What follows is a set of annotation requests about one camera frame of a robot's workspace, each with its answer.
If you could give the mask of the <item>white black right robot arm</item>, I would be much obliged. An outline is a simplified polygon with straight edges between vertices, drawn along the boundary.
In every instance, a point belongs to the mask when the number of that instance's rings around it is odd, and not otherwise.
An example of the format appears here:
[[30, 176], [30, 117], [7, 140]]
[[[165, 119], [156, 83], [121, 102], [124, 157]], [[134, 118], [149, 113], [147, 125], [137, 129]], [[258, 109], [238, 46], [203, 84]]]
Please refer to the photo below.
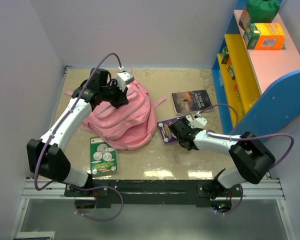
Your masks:
[[241, 183], [257, 185], [274, 166], [274, 155], [253, 133], [224, 135], [204, 130], [202, 126], [197, 119], [182, 118], [172, 123], [169, 129], [179, 145], [189, 151], [213, 151], [233, 160], [234, 167], [223, 169], [203, 187], [209, 194], [223, 197]]

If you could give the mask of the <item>dark novel book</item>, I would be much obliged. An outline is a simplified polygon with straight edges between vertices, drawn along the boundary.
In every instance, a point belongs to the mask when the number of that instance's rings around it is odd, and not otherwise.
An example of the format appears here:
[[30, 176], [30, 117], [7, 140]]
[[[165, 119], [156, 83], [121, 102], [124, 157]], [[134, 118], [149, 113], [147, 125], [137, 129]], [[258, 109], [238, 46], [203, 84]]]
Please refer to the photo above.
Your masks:
[[171, 94], [176, 116], [192, 115], [212, 106], [206, 89]]

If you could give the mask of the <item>purple paperback book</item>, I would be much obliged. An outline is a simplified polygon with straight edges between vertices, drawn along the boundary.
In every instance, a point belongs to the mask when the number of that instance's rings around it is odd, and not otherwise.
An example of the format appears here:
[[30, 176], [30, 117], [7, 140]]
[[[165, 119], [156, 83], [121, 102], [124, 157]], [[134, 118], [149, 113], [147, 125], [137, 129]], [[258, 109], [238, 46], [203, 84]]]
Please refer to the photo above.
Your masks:
[[193, 117], [189, 114], [157, 122], [157, 128], [164, 145], [178, 142], [177, 137], [171, 132], [169, 126], [179, 119], [187, 119], [188, 121], [192, 121]]

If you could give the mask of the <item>pink student backpack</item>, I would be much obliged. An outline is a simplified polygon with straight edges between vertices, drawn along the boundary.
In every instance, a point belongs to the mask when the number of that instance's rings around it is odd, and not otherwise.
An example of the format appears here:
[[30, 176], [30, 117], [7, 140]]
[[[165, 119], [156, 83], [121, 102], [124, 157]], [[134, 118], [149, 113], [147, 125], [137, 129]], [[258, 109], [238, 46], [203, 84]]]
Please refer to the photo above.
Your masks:
[[117, 150], [135, 150], [151, 140], [157, 127], [155, 108], [146, 88], [137, 80], [127, 86], [128, 104], [120, 108], [103, 101], [88, 115], [81, 128], [97, 134]]

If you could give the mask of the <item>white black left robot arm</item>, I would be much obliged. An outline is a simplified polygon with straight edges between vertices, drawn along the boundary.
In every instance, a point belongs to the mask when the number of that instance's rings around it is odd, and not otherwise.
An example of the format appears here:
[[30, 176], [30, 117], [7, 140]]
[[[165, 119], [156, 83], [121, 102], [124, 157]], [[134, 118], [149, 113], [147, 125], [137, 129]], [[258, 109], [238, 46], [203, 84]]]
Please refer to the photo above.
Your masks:
[[34, 187], [38, 186], [39, 176], [51, 182], [64, 183], [75, 187], [82, 196], [89, 196], [94, 190], [90, 173], [74, 168], [64, 151], [76, 132], [96, 106], [108, 102], [119, 108], [128, 104], [128, 85], [134, 81], [134, 75], [122, 70], [115, 78], [108, 78], [105, 69], [93, 68], [87, 80], [75, 89], [68, 106], [54, 125], [38, 140], [30, 139], [26, 145], [30, 171], [34, 174]]

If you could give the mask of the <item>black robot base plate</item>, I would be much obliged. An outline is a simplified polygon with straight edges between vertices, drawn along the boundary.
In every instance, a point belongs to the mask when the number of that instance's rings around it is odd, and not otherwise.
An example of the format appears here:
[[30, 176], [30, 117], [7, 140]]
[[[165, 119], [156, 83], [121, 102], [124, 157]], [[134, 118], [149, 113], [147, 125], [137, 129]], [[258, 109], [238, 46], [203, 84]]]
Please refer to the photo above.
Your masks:
[[92, 198], [97, 208], [112, 205], [193, 205], [198, 208], [230, 210], [236, 197], [243, 195], [240, 185], [213, 190], [214, 180], [93, 180], [95, 190], [79, 190], [72, 186], [64, 195], [75, 198], [79, 206]]

